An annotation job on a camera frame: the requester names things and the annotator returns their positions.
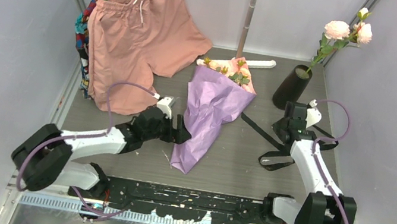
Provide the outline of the purple paper flower bouquet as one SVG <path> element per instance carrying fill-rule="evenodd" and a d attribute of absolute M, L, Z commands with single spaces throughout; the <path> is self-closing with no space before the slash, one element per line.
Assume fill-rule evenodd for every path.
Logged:
<path fill-rule="evenodd" d="M 221 62 L 205 58 L 187 87 L 184 123 L 191 139 L 174 146 L 170 161 L 186 174 L 208 152 L 222 125 L 237 119 L 256 96 L 244 57 Z"/>

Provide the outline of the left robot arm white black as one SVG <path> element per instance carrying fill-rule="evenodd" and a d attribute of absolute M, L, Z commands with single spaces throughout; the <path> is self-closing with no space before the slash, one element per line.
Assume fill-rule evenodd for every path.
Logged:
<path fill-rule="evenodd" d="M 162 140 L 182 144 L 191 139 L 184 118 L 173 121 L 157 107 L 148 107 L 132 120 L 104 130 L 61 131 L 45 124 L 18 146 L 11 158 L 18 169 L 19 191 L 40 191 L 53 184 L 82 190 L 86 196 L 100 197 L 108 189 L 108 179 L 95 163 L 76 160 L 96 154 L 124 154 L 135 151 L 145 141 Z"/>

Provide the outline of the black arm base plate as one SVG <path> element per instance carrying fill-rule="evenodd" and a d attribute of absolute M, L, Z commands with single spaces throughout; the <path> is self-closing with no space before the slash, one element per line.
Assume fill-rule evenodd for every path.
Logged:
<path fill-rule="evenodd" d="M 182 221 L 201 222 L 209 215 L 211 224 L 286 224 L 271 213 L 267 200 L 113 176 L 86 190 L 70 184 L 67 193 L 99 200 L 119 210 Z"/>

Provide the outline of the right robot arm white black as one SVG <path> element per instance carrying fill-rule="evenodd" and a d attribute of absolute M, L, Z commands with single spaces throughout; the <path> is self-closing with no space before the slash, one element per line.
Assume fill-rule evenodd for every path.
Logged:
<path fill-rule="evenodd" d="M 302 203 L 291 197 L 275 197 L 273 215 L 286 224 L 353 224 L 357 204 L 344 196 L 322 159 L 320 143 L 308 123 L 321 118 L 316 108 L 298 102 L 287 102 L 283 118 L 273 130 L 284 143 L 296 164 L 305 186 Z"/>

